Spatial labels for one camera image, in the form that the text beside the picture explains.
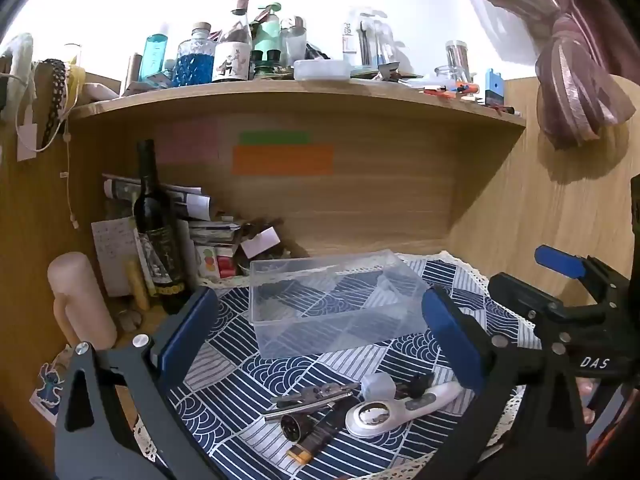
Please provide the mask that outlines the wooden shelf board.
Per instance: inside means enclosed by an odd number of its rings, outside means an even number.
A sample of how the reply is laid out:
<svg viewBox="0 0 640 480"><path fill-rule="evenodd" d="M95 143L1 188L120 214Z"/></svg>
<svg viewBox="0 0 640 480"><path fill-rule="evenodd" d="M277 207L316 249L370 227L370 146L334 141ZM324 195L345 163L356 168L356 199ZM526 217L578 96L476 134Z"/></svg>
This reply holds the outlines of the wooden shelf board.
<svg viewBox="0 0 640 480"><path fill-rule="evenodd" d="M200 84L124 96L73 109L70 118L183 118L214 113L334 113L426 119L451 125L523 128L525 120L492 108L429 96L376 81L258 80Z"/></svg>

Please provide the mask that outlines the white small card box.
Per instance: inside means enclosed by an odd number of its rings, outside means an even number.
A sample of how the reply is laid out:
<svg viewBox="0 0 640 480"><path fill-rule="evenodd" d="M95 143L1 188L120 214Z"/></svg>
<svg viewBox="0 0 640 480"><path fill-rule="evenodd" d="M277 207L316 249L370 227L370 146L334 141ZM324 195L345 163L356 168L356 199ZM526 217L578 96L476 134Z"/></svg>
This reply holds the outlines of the white small card box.
<svg viewBox="0 0 640 480"><path fill-rule="evenodd" d="M253 259L267 250L280 244L280 237L272 226L256 234L253 238L243 240L242 251L249 259Z"/></svg>

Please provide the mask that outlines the blue small box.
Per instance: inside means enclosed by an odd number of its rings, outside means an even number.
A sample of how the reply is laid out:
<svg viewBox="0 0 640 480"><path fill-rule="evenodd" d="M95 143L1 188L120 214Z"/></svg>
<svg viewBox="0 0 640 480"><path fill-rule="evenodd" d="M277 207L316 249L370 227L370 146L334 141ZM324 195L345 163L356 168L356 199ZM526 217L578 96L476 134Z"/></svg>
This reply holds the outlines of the blue small box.
<svg viewBox="0 0 640 480"><path fill-rule="evenodd" d="M490 68L485 77L485 104L487 106L504 105L504 80L500 73Z"/></svg>

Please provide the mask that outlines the pink ceramic mug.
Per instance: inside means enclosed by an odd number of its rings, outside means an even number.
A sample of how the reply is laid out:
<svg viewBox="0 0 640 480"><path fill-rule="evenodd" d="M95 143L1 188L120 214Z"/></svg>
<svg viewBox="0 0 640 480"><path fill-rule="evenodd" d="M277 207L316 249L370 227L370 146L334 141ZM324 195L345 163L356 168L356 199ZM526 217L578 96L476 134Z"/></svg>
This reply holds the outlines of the pink ceramic mug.
<svg viewBox="0 0 640 480"><path fill-rule="evenodd" d="M117 330L88 257L66 252L51 261L47 276L53 315L67 342L72 347L85 341L96 350L111 349Z"/></svg>

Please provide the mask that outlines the pink tied curtain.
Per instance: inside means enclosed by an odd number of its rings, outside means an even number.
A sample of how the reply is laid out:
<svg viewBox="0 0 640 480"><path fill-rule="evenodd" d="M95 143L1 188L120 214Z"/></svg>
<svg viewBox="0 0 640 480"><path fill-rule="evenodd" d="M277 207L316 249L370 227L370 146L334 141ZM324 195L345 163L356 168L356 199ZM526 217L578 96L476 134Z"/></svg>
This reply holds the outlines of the pink tied curtain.
<svg viewBox="0 0 640 480"><path fill-rule="evenodd" d="M606 0L598 0L596 18L577 0L486 1L523 20L540 43L537 117L555 148L597 140L604 128L634 116L634 104L610 75L615 62L604 43L620 40L632 53L638 47Z"/></svg>

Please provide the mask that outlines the pink sticky note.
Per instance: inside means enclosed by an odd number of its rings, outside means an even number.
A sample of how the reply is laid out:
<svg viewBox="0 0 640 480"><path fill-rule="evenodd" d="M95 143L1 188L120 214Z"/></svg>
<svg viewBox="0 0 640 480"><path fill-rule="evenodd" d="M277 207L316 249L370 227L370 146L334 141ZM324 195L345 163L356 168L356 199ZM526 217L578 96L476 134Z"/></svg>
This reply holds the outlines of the pink sticky note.
<svg viewBox="0 0 640 480"><path fill-rule="evenodd" d="M163 165L199 164L218 158L218 132L212 122L179 122L155 136L156 158Z"/></svg>

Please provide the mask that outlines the stitch cartoon sticker card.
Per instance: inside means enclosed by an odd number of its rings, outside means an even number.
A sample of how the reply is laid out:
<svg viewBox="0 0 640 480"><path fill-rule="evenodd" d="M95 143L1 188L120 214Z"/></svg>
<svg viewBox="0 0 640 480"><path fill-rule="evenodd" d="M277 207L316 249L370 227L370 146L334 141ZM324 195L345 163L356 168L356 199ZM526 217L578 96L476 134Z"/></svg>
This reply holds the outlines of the stitch cartoon sticker card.
<svg viewBox="0 0 640 480"><path fill-rule="evenodd" d="M52 362L43 363L38 372L38 385L29 398L32 407L52 426L58 418L68 364L70 355L65 352Z"/></svg>

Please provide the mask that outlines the white labelled sake bottle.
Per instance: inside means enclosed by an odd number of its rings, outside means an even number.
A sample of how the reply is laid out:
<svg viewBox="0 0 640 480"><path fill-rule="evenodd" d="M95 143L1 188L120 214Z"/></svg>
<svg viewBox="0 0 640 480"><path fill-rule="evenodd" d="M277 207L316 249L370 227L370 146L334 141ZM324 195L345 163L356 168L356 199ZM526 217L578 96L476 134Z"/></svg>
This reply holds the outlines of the white labelled sake bottle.
<svg viewBox="0 0 640 480"><path fill-rule="evenodd" d="M233 0L228 23L222 26L214 56L212 81L242 81L250 72L252 32L247 19L248 0Z"/></svg>

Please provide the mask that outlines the dark wine bottle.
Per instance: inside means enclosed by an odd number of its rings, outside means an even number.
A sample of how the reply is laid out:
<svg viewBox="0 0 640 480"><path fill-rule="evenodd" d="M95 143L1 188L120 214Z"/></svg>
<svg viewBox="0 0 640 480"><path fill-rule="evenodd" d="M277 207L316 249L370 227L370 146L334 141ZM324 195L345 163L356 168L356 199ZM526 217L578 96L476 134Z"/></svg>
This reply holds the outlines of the dark wine bottle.
<svg viewBox="0 0 640 480"><path fill-rule="evenodd" d="M160 185L154 141L137 146L140 194L134 203L134 220L151 280L167 314L177 314L190 297L176 232L171 197Z"/></svg>

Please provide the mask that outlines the blue white patterned cloth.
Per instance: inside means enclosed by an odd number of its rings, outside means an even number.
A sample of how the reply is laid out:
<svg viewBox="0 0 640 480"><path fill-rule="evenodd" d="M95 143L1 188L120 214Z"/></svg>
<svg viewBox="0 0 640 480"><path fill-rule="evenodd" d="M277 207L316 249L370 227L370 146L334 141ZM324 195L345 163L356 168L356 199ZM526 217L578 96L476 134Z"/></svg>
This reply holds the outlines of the blue white patterned cloth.
<svg viewBox="0 0 640 480"><path fill-rule="evenodd" d="M462 392L442 410L362 440L341 431L310 464L288 457L291 442L265 422L275 396L383 372L398 382L431 374L453 377L430 333L329 353L265 360L250 326L245 285L218 289L218 320L184 381L168 391L171 407L209 461L230 479L408 478L444 442L473 399Z"/></svg>

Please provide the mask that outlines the white handheld magnifier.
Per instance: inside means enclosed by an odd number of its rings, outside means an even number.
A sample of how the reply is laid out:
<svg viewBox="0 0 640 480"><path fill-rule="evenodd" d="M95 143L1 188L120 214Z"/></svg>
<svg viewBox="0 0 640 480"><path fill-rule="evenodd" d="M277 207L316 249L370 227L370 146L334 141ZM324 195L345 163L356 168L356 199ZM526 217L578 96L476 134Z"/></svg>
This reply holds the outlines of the white handheld magnifier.
<svg viewBox="0 0 640 480"><path fill-rule="evenodd" d="M445 382L428 388L419 399L364 401L348 411L345 427L353 437L373 438L446 408L463 390L458 382Z"/></svg>

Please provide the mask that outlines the clear plastic storage box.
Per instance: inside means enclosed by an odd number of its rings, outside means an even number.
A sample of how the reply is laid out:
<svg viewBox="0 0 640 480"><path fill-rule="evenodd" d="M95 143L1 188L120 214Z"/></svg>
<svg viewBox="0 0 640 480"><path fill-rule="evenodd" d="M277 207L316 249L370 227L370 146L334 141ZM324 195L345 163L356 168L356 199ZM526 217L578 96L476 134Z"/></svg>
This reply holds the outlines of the clear plastic storage box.
<svg viewBox="0 0 640 480"><path fill-rule="evenodd" d="M248 322L260 355L288 359L377 344L427 330L427 284L390 250L255 260Z"/></svg>

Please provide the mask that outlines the white notepaper sheet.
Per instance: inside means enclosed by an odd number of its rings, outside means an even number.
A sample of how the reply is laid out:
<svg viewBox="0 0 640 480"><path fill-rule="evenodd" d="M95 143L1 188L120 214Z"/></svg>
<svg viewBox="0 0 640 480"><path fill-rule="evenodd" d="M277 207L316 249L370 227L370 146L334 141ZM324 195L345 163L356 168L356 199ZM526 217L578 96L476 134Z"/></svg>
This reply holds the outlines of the white notepaper sheet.
<svg viewBox="0 0 640 480"><path fill-rule="evenodd" d="M137 257L134 219L120 218L91 223L96 258L109 297L130 296L126 263Z"/></svg>

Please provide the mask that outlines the green spray bottle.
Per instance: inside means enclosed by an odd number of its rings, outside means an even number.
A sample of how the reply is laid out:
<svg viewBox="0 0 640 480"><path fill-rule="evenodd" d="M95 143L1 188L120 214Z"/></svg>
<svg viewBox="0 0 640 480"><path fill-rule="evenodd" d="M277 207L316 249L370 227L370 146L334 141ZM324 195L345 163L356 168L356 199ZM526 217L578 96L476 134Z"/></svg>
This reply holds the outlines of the green spray bottle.
<svg viewBox="0 0 640 480"><path fill-rule="evenodd" d="M260 9L250 28L253 49L250 52L250 78L257 74L273 74L281 61L281 24L277 12L280 3L271 3Z"/></svg>

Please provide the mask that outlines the green sticky note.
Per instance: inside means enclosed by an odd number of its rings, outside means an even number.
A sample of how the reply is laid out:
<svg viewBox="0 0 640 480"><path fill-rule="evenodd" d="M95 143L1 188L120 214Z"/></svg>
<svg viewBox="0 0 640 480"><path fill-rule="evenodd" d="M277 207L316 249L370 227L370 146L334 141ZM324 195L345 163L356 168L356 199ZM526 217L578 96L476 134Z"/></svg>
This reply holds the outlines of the green sticky note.
<svg viewBox="0 0 640 480"><path fill-rule="evenodd" d="M310 135L297 130L248 130L239 137L241 145L304 145L310 143Z"/></svg>

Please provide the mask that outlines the blue liquid glass bottle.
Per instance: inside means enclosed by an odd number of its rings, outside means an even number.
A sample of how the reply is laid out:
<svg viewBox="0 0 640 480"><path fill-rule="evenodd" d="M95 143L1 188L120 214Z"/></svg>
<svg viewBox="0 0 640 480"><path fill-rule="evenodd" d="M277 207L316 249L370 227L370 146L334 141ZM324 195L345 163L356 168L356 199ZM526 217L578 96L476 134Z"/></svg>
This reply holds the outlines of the blue liquid glass bottle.
<svg viewBox="0 0 640 480"><path fill-rule="evenodd" d="M197 22L192 28L191 37L179 44L172 78L175 87L212 82L216 44L209 34L210 25Z"/></svg>

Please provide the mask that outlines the glass jar with lid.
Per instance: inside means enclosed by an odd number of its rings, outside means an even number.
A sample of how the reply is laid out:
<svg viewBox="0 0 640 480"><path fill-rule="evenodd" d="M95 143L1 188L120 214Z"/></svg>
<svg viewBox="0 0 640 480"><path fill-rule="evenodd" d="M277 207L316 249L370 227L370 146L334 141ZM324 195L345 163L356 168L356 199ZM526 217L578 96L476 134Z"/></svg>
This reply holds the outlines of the glass jar with lid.
<svg viewBox="0 0 640 480"><path fill-rule="evenodd" d="M449 40L446 42L447 63L451 73L457 80L471 82L472 76L469 69L468 47L461 40Z"/></svg>

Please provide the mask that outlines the stack of books papers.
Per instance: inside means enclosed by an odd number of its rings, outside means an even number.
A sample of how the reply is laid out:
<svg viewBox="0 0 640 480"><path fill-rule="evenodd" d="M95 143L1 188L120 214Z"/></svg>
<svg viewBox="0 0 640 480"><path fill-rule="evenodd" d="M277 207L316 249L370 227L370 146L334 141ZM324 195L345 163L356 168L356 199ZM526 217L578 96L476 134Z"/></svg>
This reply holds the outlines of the stack of books papers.
<svg viewBox="0 0 640 480"><path fill-rule="evenodd" d="M246 222L217 214L214 200L200 188L165 184L163 189L171 197L181 250L190 278L216 283L248 272L250 259L240 244L270 228L269 224L261 226L256 221ZM271 254L279 258L286 255L288 252L281 250L279 245L257 257Z"/></svg>

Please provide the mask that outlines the white flat plastic box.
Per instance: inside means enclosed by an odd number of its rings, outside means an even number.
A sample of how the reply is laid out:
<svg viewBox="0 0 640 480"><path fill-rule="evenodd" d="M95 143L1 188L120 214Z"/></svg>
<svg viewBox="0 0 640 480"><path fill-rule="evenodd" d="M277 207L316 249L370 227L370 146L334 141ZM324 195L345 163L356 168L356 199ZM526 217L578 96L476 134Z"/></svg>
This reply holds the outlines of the white flat plastic box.
<svg viewBox="0 0 640 480"><path fill-rule="evenodd" d="M294 79L297 81L350 79L350 65L341 60L298 60L294 63Z"/></svg>

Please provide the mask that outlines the wooden stick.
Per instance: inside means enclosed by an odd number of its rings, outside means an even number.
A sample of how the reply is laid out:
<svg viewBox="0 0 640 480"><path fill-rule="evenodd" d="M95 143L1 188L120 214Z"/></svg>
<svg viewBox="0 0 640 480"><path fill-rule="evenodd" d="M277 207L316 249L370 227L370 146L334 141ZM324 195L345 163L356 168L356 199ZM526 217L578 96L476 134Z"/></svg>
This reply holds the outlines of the wooden stick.
<svg viewBox="0 0 640 480"><path fill-rule="evenodd" d="M136 258L130 257L125 261L125 272L136 305L142 311L149 311L151 309L150 300L140 264Z"/></svg>

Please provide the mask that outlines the orange sticky note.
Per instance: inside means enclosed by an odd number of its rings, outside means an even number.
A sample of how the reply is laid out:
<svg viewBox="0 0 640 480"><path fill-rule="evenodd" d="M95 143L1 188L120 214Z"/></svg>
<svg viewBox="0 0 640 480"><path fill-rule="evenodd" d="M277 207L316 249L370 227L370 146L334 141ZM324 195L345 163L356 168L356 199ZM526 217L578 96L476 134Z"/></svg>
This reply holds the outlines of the orange sticky note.
<svg viewBox="0 0 640 480"><path fill-rule="evenodd" d="M315 177L333 174L331 144L237 145L231 172L243 177Z"/></svg>

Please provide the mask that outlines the light blue plastic bottle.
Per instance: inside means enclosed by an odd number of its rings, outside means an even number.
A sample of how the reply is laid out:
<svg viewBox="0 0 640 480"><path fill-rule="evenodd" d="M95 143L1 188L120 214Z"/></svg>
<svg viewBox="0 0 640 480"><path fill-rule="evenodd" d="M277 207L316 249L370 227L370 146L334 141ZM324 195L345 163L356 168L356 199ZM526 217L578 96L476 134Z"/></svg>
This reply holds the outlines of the light blue plastic bottle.
<svg viewBox="0 0 640 480"><path fill-rule="evenodd" d="M162 71L167 43L167 25L160 26L157 32L146 37L138 73L140 80L149 78Z"/></svg>

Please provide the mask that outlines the black key fob keys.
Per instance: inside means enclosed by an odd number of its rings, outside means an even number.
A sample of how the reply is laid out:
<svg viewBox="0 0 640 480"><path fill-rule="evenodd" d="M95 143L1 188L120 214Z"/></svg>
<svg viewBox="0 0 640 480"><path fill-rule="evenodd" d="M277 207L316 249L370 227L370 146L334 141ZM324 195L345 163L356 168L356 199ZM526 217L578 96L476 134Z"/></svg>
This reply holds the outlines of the black key fob keys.
<svg viewBox="0 0 640 480"><path fill-rule="evenodd" d="M434 375L416 374L406 382L396 382L395 398L400 399L420 399L428 388L431 388L434 382Z"/></svg>

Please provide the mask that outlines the silver multitool pliers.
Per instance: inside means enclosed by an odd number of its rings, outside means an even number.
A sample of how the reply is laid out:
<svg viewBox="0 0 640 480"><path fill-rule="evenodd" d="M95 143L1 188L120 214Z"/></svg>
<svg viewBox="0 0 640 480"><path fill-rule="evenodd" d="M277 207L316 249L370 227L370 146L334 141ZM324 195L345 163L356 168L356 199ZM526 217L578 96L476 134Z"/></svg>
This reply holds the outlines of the silver multitool pliers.
<svg viewBox="0 0 640 480"><path fill-rule="evenodd" d="M325 384L306 387L300 389L299 392L290 393L286 396L276 396L271 399L271 402L276 407L269 412L265 412L264 419L266 422L273 422L285 415L315 413L326 406L349 398L359 389L359 382L352 382L347 385Z"/></svg>

